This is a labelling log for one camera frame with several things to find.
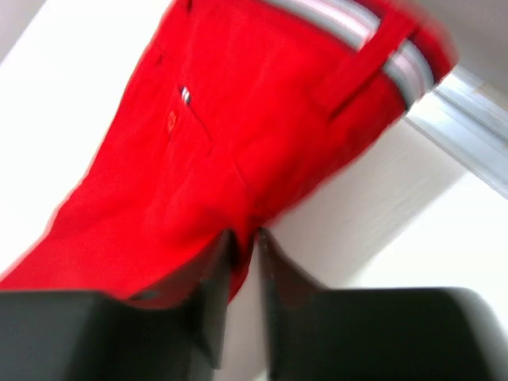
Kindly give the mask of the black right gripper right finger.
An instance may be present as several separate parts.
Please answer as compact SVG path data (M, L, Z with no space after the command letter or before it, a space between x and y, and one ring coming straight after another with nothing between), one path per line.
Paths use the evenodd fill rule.
M507 338L463 287L330 289L258 232L272 380L504 380Z

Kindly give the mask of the red trousers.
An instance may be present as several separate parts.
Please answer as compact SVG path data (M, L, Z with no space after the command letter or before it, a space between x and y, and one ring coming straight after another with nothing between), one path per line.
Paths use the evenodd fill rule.
M407 1L176 1L80 184L3 291L142 299L195 284L221 231L256 230L367 150L456 65Z

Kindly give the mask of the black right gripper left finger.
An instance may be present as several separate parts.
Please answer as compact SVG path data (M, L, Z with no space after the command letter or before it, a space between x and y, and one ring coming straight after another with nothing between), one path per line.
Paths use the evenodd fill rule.
M210 380L220 367L234 235L126 300L93 291L1 295L4 380Z

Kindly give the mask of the aluminium table edge rail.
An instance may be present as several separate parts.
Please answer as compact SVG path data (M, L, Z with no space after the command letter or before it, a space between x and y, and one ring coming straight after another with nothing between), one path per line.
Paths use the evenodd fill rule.
M507 95L462 67L412 106L406 120L507 196Z

